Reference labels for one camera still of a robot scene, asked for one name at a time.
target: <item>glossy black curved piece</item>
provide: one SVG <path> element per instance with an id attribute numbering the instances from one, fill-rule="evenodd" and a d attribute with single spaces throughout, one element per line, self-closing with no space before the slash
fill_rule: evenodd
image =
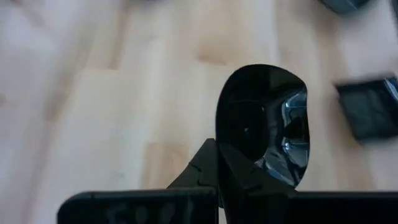
<path id="1" fill-rule="evenodd" d="M 337 14 L 347 14 L 357 11 L 371 0 L 319 0 L 328 9 Z"/>
<path id="2" fill-rule="evenodd" d="M 304 82 L 270 65 L 234 72 L 218 101 L 216 141 L 234 146 L 273 177 L 297 186 L 310 151 Z"/>

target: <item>blurry black object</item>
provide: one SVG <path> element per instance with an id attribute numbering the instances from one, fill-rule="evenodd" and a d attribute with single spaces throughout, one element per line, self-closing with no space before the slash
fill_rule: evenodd
<path id="1" fill-rule="evenodd" d="M 397 193 L 296 192 L 232 146 L 207 139 L 163 190 L 87 192 L 63 203 L 59 224 L 397 223 Z"/>
<path id="2" fill-rule="evenodd" d="M 235 71 L 218 101 L 216 141 L 234 146 L 270 175 L 296 187 L 310 153 L 304 82 L 270 65 Z"/>
<path id="3" fill-rule="evenodd" d="M 207 139 L 162 190 L 87 192 L 60 207 L 59 224 L 396 223 L 397 194 L 296 192 L 308 163 L 307 89 L 268 65 L 236 71 Z"/>
<path id="4" fill-rule="evenodd" d="M 347 14 L 357 11 L 371 0 L 319 0 L 327 8 L 337 14 Z"/>
<path id="5" fill-rule="evenodd" d="M 336 86 L 340 105 L 359 142 L 398 136 L 398 84 L 395 77 Z"/>

